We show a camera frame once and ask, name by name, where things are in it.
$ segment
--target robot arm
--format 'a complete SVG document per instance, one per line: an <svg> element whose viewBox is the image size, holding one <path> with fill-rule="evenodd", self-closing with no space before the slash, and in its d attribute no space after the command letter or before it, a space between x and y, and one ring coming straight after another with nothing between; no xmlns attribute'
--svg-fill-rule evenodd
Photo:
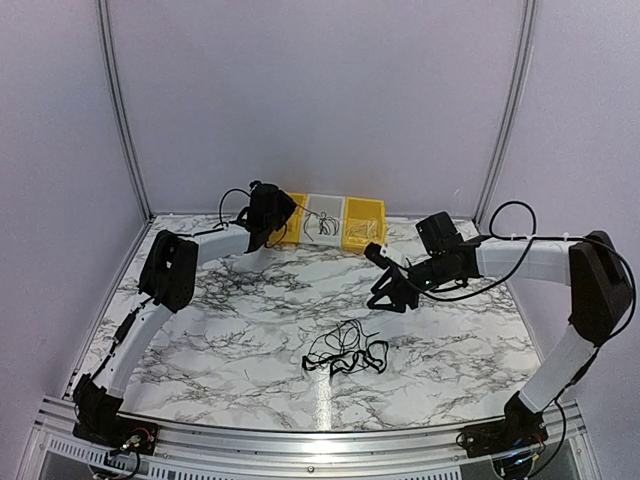
<svg viewBox="0 0 640 480"><path fill-rule="evenodd" d="M118 327L100 367L92 375L83 375L74 389L79 420L75 436L112 447L122 445L141 428L155 436L157 425L117 415L129 378L149 342L174 313L191 302L198 265L259 249L296 208L275 185L254 182L251 187L249 206L230 224L202 235L158 233L138 284L139 293L148 298ZM153 441L146 447L149 450L143 453L152 453Z"/></svg>
<svg viewBox="0 0 640 480"><path fill-rule="evenodd" d="M186 268L186 272L183 272L185 273L183 276L184 281L176 282L175 277L179 276L179 274L173 272L171 275L173 280L171 291L165 291L163 303L158 300L147 302L141 306L135 315L129 315L125 319L125 322L116 332L115 340L117 344L109 360L108 368L102 369L93 379L95 386L105 388L107 395L122 398L129 383L129 377L131 377L133 369L138 365L138 361L151 339L174 313L184 308L191 301L195 282L195 267L216 258L246 253L249 248L250 237L251 234L244 227L233 224L223 227L221 231L198 237L201 239L199 244L189 240L182 240L168 230L160 232L151 248L142 272L142 279L147 281L146 284L140 284L143 292L152 293L157 288L156 283L162 283L161 280L158 280L157 272L162 267L162 264L166 264L168 261L167 256L162 253L163 247L169 248L169 251L173 249L174 255L175 252L180 255L183 250L194 254L197 252L197 261L195 263L193 261L183 262L179 260L173 262L176 267L189 267Z"/></svg>
<svg viewBox="0 0 640 480"><path fill-rule="evenodd" d="M420 294L429 296L451 281L466 284L469 278L513 274L571 287L567 330L538 371L507 402L505 419L472 425L461 433L461 446L469 457L535 444L536 436L546 440L542 412L567 386L582 378L631 304L629 280L612 253L608 235L593 232L584 241L533 242L481 236L464 242L446 213L429 217L416 227L431 255L421 263L410 265L388 246L367 247L367 258L386 269L372 288L370 308L402 313L407 306L417 308Z"/></svg>

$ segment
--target white marble table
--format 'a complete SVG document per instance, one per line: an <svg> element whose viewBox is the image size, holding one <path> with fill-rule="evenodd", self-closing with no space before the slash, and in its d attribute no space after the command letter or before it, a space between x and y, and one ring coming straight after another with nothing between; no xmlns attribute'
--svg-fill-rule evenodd
<svg viewBox="0 0 640 480"><path fill-rule="evenodd" d="M135 306L138 275L162 229L194 232L212 216L156 219L84 359L96 368ZM387 242L424 257L416 219L391 218ZM470 222L457 222L465 238ZM158 332L135 369L123 410L217 426L277 430L374 430L499 415L539 360L506 288L457 303L421 300L405 314L371 311L382 270L328 247L277 246L209 262L194 299ZM477 281L478 288L487 280ZM301 358L338 322L358 318L390 344L387 370L329 379Z"/></svg>

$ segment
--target wire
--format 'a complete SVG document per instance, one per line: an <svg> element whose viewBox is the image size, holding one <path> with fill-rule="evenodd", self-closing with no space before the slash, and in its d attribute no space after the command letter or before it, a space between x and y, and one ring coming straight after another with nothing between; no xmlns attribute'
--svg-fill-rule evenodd
<svg viewBox="0 0 640 480"><path fill-rule="evenodd" d="M134 428L131 432L137 432L138 430L144 432L147 434L147 442L152 442L153 441L153 435L151 435L151 432L149 432L149 430L147 430L144 427L138 427L138 428Z"/></svg>
<svg viewBox="0 0 640 480"><path fill-rule="evenodd" d="M93 470L93 468L91 467L91 464L89 462L87 462L87 467L89 467L89 471L91 472L91 475L93 476L94 479L98 479L98 480L131 480L132 478L134 478L138 472L140 471L140 463L141 463L141 459L140 459L140 454L138 453L138 451L135 448L132 448L130 450L127 450L128 452L133 452L136 455L136 465L133 468L133 470L131 472L126 472L123 470L122 473L119 473L117 475L112 475L109 473L104 473L104 472L95 472ZM104 464L107 465L107 455L105 454L104 457Z"/></svg>
<svg viewBox="0 0 640 480"><path fill-rule="evenodd" d="M342 322L329 333L320 335L313 341L307 355L302 357L302 368L312 371L329 365L330 378L339 372L349 375L368 367L382 373L387 368L389 343L384 340L369 343L369 339L378 334L379 332L365 334L362 324L357 319ZM316 345L320 341L324 342L326 348L318 353Z"/></svg>
<svg viewBox="0 0 640 480"><path fill-rule="evenodd" d="M278 239L278 241L277 241L276 243L271 244L271 245L267 245L267 244L265 243L264 248L273 248L273 247L275 247L276 245L278 245L278 244L282 241L282 239L283 239L284 237L286 237L286 236L287 236L287 229L288 229L288 227L289 227L289 226L285 223L285 224L284 224L284 233L283 233L283 234L282 234L282 236Z"/></svg>
<svg viewBox="0 0 640 480"><path fill-rule="evenodd" d="M455 290L460 290L461 288L467 288L469 286L469 283L466 280L462 282L458 282L458 280L456 280L455 282L456 284L453 287L435 288L431 290L431 292L435 292L435 293L453 292Z"/></svg>
<svg viewBox="0 0 640 480"><path fill-rule="evenodd" d="M547 444L544 443L544 440L542 440L542 437L540 437L540 435L538 435L537 433L534 435L534 437L536 437L541 447L541 449L537 453L538 455L542 455L547 450Z"/></svg>
<svg viewBox="0 0 640 480"><path fill-rule="evenodd" d="M178 237L195 238L195 237L199 237L200 235L206 235L208 233L222 232L223 230L224 230L223 224L218 222L213 227L211 227L210 230L202 230L201 232L196 232L196 233L177 233L176 235Z"/></svg>
<svg viewBox="0 0 640 480"><path fill-rule="evenodd" d="M222 195L222 198L220 199L220 203L218 204L218 225L228 224L228 222L225 222L224 220L222 220L222 206L224 205L224 201L227 198L227 195L229 195L232 192L244 193L247 197L251 198L251 194L241 188L230 188L229 190L227 190L224 193L224 195Z"/></svg>
<svg viewBox="0 0 640 480"><path fill-rule="evenodd" d="M227 196L232 193L232 192L240 192L240 193L244 193L247 197L251 198L251 194L249 192L247 192L246 190L243 190L242 188L230 188L229 190L227 190L224 195L222 195L222 197L220 198L220 203L218 204L218 223L216 223L213 227L211 227L209 230L203 230L201 232L196 232L196 233L178 233L176 234L178 237L188 237L188 238L194 238L194 237L199 237L201 235L207 235L209 233L216 233L216 232L222 232L224 231L225 227L227 225L229 225L229 222L225 222L222 218L222 207L224 205L224 201L227 198Z"/></svg>
<svg viewBox="0 0 640 480"><path fill-rule="evenodd" d="M560 415L562 415L562 436L560 437L560 442L558 443L558 446L556 447L556 449L553 452L553 454L547 459L547 461L535 473L529 475L528 478L530 478L530 479L540 475L540 472L542 472L545 468L547 468L547 466L553 461L553 459L558 456L558 453L560 453L560 449L562 448L562 444L564 443L564 440L567 437L567 416L565 415L562 406L558 402L558 397L556 397L556 399L553 401L553 403L556 404L556 407L558 407L558 410L560 410Z"/></svg>
<svg viewBox="0 0 640 480"><path fill-rule="evenodd" d="M314 211L309 210L308 208L303 207L302 205L298 205L302 210L308 212L306 218L304 219L304 223L302 224L302 231L304 234L314 242L315 240L309 234L309 220L312 216L316 217L318 220L318 234L335 237L338 235L338 231L340 230L340 222L327 215L327 212L316 213Z"/></svg>
<svg viewBox="0 0 640 480"><path fill-rule="evenodd" d="M521 207L526 208L529 213L531 214L531 235L535 235L538 232L538 218L536 217L536 212L534 212L533 208L531 207L531 205L529 205L526 202L523 202L521 200L509 200L508 202L504 202L502 205L500 205L495 212L493 212L493 215L491 215L491 220L489 220L489 235L491 235L493 238L497 238L498 240L512 240L511 237L502 237L500 235L496 235L493 232L493 223L496 221L496 218L498 217L498 214L504 210L505 208L511 206L511 205L520 205ZM517 238L513 238L513 240L522 240L525 239L527 237L525 236L519 236Z"/></svg>

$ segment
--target light gray wall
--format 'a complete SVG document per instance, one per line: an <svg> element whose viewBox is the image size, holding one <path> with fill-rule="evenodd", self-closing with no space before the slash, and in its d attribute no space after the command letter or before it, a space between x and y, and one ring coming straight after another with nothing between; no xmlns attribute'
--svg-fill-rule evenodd
<svg viewBox="0 0 640 480"><path fill-rule="evenodd" d="M157 211L211 211L261 178L396 213L473 213L522 1L112 4Z"/></svg>
<svg viewBox="0 0 640 480"><path fill-rule="evenodd" d="M142 225L94 2L0 3L0 476Z"/></svg>
<svg viewBox="0 0 640 480"><path fill-rule="evenodd" d="M640 278L640 3L545 1L494 208L519 198L543 234L608 231ZM509 211L500 231L529 229ZM513 282L546 354L566 327L569 292ZM603 478L640 478L640 322L607 345L577 389Z"/></svg>

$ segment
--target yellow container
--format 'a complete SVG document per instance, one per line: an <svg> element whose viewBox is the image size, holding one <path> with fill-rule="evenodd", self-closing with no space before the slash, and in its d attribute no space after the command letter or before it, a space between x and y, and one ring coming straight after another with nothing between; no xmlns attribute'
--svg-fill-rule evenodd
<svg viewBox="0 0 640 480"><path fill-rule="evenodd" d="M362 253L371 242L384 243L387 220L382 200L347 197L343 222L343 249Z"/></svg>
<svg viewBox="0 0 640 480"><path fill-rule="evenodd" d="M277 232L273 232L269 237L269 244L275 243L300 243L300 230L302 230L303 213L304 210L300 206L304 207L307 203L307 195L304 193L289 193L287 192L293 201L299 206L295 209L286 225Z"/></svg>
<svg viewBox="0 0 640 480"><path fill-rule="evenodd" d="M387 222L384 202L356 197L335 197L330 195L288 193L298 204L286 226L269 237L269 244L310 243L341 247L350 252L362 253L370 242L384 243ZM312 233L317 215L335 218L337 223L329 229L337 236Z"/></svg>

